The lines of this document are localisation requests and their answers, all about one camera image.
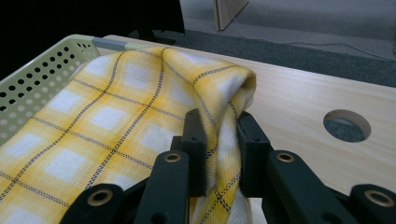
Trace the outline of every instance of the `wooden table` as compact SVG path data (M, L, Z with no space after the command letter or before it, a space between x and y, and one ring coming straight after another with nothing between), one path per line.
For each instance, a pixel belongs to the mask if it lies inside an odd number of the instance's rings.
M137 48L159 46L116 35L106 38L131 42ZM354 185L368 183L396 192L396 89L198 50L170 48L238 63L254 71L257 90L247 112L259 122L274 149L299 155L326 186L346 195ZM365 125L362 128L368 138L350 143L330 135L323 120L334 110L339 111L336 117ZM353 120L356 116L348 111L364 119ZM260 203L261 200L252 200L255 223L265 223Z

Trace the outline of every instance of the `checkered towel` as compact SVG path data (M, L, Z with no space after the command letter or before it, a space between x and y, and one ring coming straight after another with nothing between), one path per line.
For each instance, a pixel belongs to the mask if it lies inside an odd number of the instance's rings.
M84 190L128 189L181 136L198 108L207 137L206 197L192 223L249 223L241 194L236 120L252 103L255 74L169 48L125 50L86 63L0 147L0 222L58 223Z

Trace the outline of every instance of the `folded fabric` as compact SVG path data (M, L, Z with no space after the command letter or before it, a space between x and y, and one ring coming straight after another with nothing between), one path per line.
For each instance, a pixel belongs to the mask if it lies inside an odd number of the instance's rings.
M176 49L125 50L86 63L0 147L0 222L59 223L84 189L128 189L149 176L195 108L207 139L207 192L191 203L191 223L251 222L238 187L236 120L255 88L245 67Z

